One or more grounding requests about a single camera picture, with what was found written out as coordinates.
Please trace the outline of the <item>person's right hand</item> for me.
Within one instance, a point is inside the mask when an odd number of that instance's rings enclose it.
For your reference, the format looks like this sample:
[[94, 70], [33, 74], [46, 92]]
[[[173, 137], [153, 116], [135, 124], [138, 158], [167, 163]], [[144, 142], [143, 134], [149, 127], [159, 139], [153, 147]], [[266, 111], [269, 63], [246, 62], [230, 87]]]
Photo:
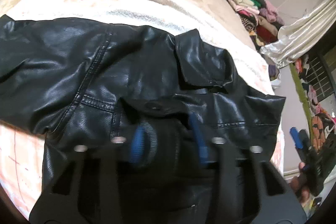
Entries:
[[294, 176], [289, 183], [289, 186], [293, 190], [295, 194], [299, 194], [298, 200], [302, 207], [305, 207], [306, 204], [310, 200], [310, 190], [307, 186], [303, 184], [303, 182], [299, 179], [299, 177]]

